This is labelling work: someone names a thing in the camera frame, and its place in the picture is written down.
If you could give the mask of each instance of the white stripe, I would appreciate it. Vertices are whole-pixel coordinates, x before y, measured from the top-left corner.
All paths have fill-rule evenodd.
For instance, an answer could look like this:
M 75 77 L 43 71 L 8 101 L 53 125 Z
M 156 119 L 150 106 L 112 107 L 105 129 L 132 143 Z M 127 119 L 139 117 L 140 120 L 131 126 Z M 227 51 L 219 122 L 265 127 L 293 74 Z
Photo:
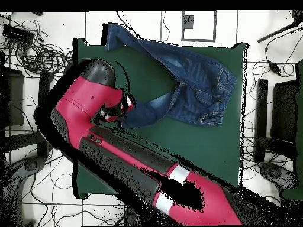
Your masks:
M 157 209 L 161 210 L 162 212 L 168 215 L 172 205 L 173 205 L 172 198 L 161 192 L 156 204 Z
M 183 167 L 180 166 L 180 164 L 178 164 L 176 168 L 173 170 L 173 172 L 170 174 L 169 179 L 174 179 L 179 183 L 181 183 L 181 185 L 183 185 L 189 173 L 190 171 L 184 169 Z
M 127 105 L 130 106 L 132 103 L 131 103 L 131 100 L 130 98 L 127 96 Z

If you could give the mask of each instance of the green table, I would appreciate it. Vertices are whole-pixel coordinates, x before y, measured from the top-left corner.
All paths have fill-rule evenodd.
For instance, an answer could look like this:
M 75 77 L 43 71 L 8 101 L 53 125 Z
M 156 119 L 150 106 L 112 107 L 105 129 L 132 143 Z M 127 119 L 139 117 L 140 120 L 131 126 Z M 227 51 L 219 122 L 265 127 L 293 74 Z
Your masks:
M 238 78 L 221 126 L 201 128 L 164 118 L 150 127 L 126 130 L 123 136 L 172 160 L 176 161 L 176 158 L 171 154 L 180 155 L 227 183 L 238 186 L 243 53 L 246 45 L 240 43 L 234 48 L 186 48 L 217 59 Z M 131 93 L 141 102 L 157 98 L 178 84 L 155 59 L 129 47 L 106 52 L 103 46 L 89 46 L 78 39 L 78 53 L 78 59 L 89 57 L 118 61 L 128 74 Z M 118 80 L 122 79 L 122 72 L 116 74 Z M 100 182 L 86 168 L 79 169 L 77 183 L 80 194 L 115 194 L 111 187 Z

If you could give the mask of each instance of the blue jeans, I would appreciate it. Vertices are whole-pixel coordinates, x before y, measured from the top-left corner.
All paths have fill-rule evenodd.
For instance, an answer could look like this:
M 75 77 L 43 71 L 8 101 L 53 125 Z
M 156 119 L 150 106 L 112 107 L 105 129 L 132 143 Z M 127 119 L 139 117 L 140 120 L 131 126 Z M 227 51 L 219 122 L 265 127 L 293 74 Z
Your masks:
M 136 100 L 136 108 L 121 120 L 123 128 L 145 127 L 165 116 L 202 127 L 222 124 L 237 81 L 223 64 L 182 47 L 136 39 L 123 26 L 108 24 L 105 49 L 125 45 L 157 60 L 179 86 L 148 103 Z

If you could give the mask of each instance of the white tile floor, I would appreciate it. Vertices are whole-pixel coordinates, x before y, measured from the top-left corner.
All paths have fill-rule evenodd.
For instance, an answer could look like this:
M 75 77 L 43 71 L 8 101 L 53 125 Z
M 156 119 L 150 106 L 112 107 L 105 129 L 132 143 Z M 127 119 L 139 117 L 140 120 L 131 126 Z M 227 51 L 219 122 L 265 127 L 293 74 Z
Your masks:
M 218 11 L 216 42 L 193 43 L 181 42 L 182 11 L 120 12 L 120 16 L 123 20 L 127 20 L 127 23 L 129 23 L 134 31 L 138 33 L 142 38 L 162 40 L 166 41 L 167 43 L 174 43 L 182 46 L 231 47 L 236 42 L 249 43 L 250 48 L 247 55 L 247 91 L 254 83 L 252 74 L 254 62 L 265 59 L 264 49 L 267 43 L 270 41 L 266 40 L 262 43 L 258 43 L 257 40 L 292 22 L 290 11 Z M 89 44 L 100 44 L 102 35 L 102 23 L 122 23 L 114 11 L 86 13 L 45 12 L 41 17 L 38 17 L 32 13 L 18 12 L 14 13 L 11 18 L 16 22 L 21 23 L 25 20 L 37 20 L 40 23 L 40 29 L 48 35 L 48 37 L 44 37 L 45 43 L 64 47 L 65 49 L 63 49 L 63 51 L 65 53 L 72 49 L 72 38 L 86 38 Z M 3 23 L 8 23 L 8 21 L 0 18 L 0 24 Z M 24 25 L 33 28 L 33 24 L 29 22 L 24 23 Z M 267 54 L 269 60 L 277 63 L 286 62 L 301 36 L 302 31 L 275 40 L 269 46 L 269 51 Z M 301 43 L 299 43 L 288 62 L 296 63 L 302 60 L 302 58 L 303 46 Z M 16 59 L 13 57 L 11 59 L 11 62 L 17 64 Z M 269 70 L 267 64 L 260 63 L 257 66 L 264 66 L 265 71 Z M 291 73 L 291 65 L 287 65 L 285 70 L 286 72 Z M 254 73 L 258 74 L 262 73 L 263 71 L 264 69 L 259 67 L 254 71 Z M 275 83 L 295 79 L 295 77 L 284 79 L 273 74 L 272 72 L 264 74 L 262 78 L 269 80 L 269 102 L 272 98 L 272 88 Z M 38 102 L 38 79 L 25 79 L 24 98 L 29 97 L 33 97 L 35 103 Z M 23 104 L 33 105 L 33 101 L 31 99 L 27 99 L 24 100 Z M 249 95 L 247 95 L 246 113 L 252 111 L 254 108 L 255 101 Z M 34 129 L 37 129 L 33 120 L 34 109 L 35 107 L 32 106 L 24 106 L 24 112 L 28 116 L 31 125 Z M 267 131 L 269 133 L 271 117 L 270 105 L 267 117 Z M 254 123 L 254 112 L 247 116 L 246 119 Z M 253 126 L 253 124 L 250 124 L 249 122 L 246 122 L 245 125 L 248 128 Z M 15 126 L 11 129 L 30 129 L 30 127 L 25 121 L 25 124 L 22 127 Z M 249 129 L 246 129 L 245 132 L 247 137 L 252 136 L 252 133 Z M 35 145 L 32 145 L 20 150 L 12 151 L 10 154 L 7 154 L 7 161 L 11 161 L 13 163 L 19 159 L 22 159 L 26 153 L 34 150 L 35 147 Z M 37 151 L 34 150 L 29 155 L 36 154 Z M 60 156 L 60 152 L 54 150 L 53 159 L 58 156 Z M 288 169 L 292 169 L 292 163 L 288 163 L 286 166 Z M 94 218 L 93 215 L 104 220 L 117 220 L 122 215 L 123 203 L 118 201 L 118 199 L 114 196 L 92 195 L 89 197 L 89 199 L 83 201 L 84 205 L 82 206 L 82 200 L 77 200 L 73 196 L 72 188 L 70 187 L 71 176 L 68 175 L 71 173 L 72 163 L 65 158 L 61 158 L 52 162 L 51 166 L 50 164 L 46 165 L 45 168 L 38 173 L 33 193 L 44 203 L 49 204 L 48 212 L 44 219 L 41 221 L 40 225 L 54 226 L 54 220 L 51 218 L 51 212 L 53 209 L 50 204 L 52 203 L 69 204 L 68 206 L 57 205 L 54 207 L 54 211 L 56 210 L 55 220 L 59 226 L 98 226 L 102 223 L 102 221 L 100 219 Z M 56 185 L 58 187 L 61 187 L 61 189 L 58 187 L 54 188 L 54 184 L 51 178 L 53 181 L 57 181 Z M 33 177 L 30 177 L 24 186 L 23 211 L 24 217 L 26 219 L 35 219 L 37 226 L 38 222 L 46 211 L 46 207 L 44 205 L 35 204 L 37 201 L 30 194 L 30 187 L 32 183 Z M 256 172 L 251 169 L 248 169 L 244 172 L 243 184 L 261 196 L 278 197 L 278 191 L 276 187 L 272 183 L 269 183 L 263 179 L 260 174 L 256 174 Z M 60 219 L 62 216 L 81 213 L 82 210 L 85 211 L 83 215 L 78 214 L 73 217 Z

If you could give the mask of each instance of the floor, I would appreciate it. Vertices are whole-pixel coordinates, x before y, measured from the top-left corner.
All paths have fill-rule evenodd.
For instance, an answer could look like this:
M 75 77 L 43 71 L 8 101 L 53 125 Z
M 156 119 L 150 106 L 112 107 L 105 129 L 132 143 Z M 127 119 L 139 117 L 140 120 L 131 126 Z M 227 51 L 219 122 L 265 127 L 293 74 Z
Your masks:
M 194 15 L 194 17 L 204 17 L 200 20 L 201 23 L 212 24 L 211 20 L 207 21 L 209 16 L 208 11 L 189 11 L 186 15 Z M 181 19 L 182 11 L 147 11 L 147 12 L 120 12 L 121 18 L 127 22 L 133 30 L 142 38 L 151 40 L 161 40 L 168 43 L 179 44 L 182 46 L 214 46 L 214 47 L 232 47 L 235 43 L 249 43 L 247 54 L 247 91 L 254 85 L 254 75 L 256 80 L 260 77 L 269 81 L 269 102 L 272 100 L 272 88 L 277 82 L 296 79 L 295 73 L 289 76 L 286 80 L 269 72 L 268 65 L 260 61 L 265 60 L 265 47 L 270 40 L 258 43 L 257 40 L 265 35 L 280 29 L 292 22 L 290 11 L 217 11 L 216 23 L 216 41 L 215 42 L 181 42 Z M 58 47 L 64 48 L 67 53 L 72 49 L 72 38 L 85 38 L 89 44 L 99 44 L 102 35 L 102 23 L 116 22 L 122 23 L 116 12 L 45 12 L 43 16 L 38 17 L 32 13 L 13 13 L 12 20 L 22 23 L 25 20 L 37 20 L 40 24 L 40 29 L 47 34 L 44 37 L 44 43 L 55 44 Z M 8 23 L 8 20 L 0 18 L 0 24 Z M 24 25 L 34 28 L 33 23 L 26 22 Z M 195 38 L 208 39 L 212 34 L 210 27 L 199 29 L 196 25 L 194 28 Z M 268 49 L 268 59 L 272 62 L 283 63 L 285 72 L 291 74 L 292 65 L 302 60 L 303 46 L 298 44 L 294 53 L 296 43 L 300 40 L 302 31 L 295 34 L 287 35 L 270 44 Z M 11 58 L 11 67 L 17 68 L 18 64 L 14 57 Z M 254 128 L 254 112 L 256 89 L 252 88 L 251 96 L 246 97 L 246 122 L 245 135 L 252 137 L 251 127 Z M 34 129 L 37 129 L 34 120 L 33 112 L 35 109 L 34 103 L 38 102 L 38 79 L 26 78 L 24 83 L 24 113 Z M 270 109 L 267 115 L 267 133 L 270 130 L 271 120 Z M 25 123 L 22 127 L 11 127 L 14 130 L 29 130 L 29 124 Z M 11 135 L 23 133 L 11 131 Z M 22 159 L 29 151 L 29 155 L 36 154 L 36 145 L 25 147 L 20 150 L 15 150 L 7 153 L 7 161 L 13 163 Z M 252 147 L 247 147 L 248 151 L 252 151 Z M 57 150 L 52 152 L 52 160 L 60 157 L 61 153 Z M 266 154 L 267 160 L 272 158 L 272 155 Z M 243 184 L 250 190 L 260 194 L 261 196 L 273 196 L 278 198 L 276 187 L 263 179 L 257 173 L 257 167 L 251 167 L 250 155 L 246 154 L 245 166 L 243 173 Z M 275 159 L 279 164 L 285 164 L 285 157 L 279 156 Z M 292 163 L 286 162 L 286 168 L 292 170 Z M 48 204 L 48 211 L 45 217 L 40 222 L 40 226 L 98 226 L 112 225 L 123 215 L 124 205 L 114 196 L 106 195 L 91 195 L 86 200 L 78 200 L 73 196 L 71 188 L 71 173 L 72 163 L 64 157 L 58 158 L 46 165 L 45 168 L 37 174 L 33 193 L 42 202 Z M 25 183 L 23 190 L 22 207 L 24 217 L 26 219 L 35 219 L 36 226 L 46 212 L 45 205 L 36 201 L 31 193 L 30 188 L 33 183 L 31 176 Z M 273 203 L 279 206 L 276 199 L 268 198 Z M 52 219 L 51 214 L 55 213 L 55 219 Z

